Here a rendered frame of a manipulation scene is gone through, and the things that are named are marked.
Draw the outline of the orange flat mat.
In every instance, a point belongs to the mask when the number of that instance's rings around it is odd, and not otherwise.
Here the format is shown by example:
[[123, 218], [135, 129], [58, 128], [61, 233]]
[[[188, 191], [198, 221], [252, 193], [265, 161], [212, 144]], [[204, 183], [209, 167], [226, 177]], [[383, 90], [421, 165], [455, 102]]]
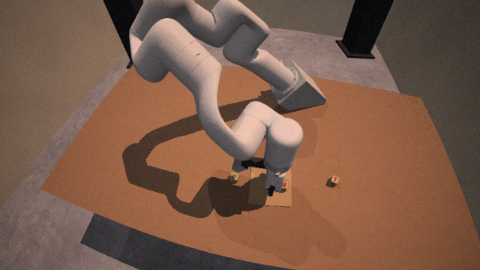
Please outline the orange flat mat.
[[269, 196], [265, 188], [266, 169], [251, 167], [248, 204], [292, 207], [291, 168], [286, 172], [284, 181], [288, 182], [287, 190], [274, 191], [273, 196]]

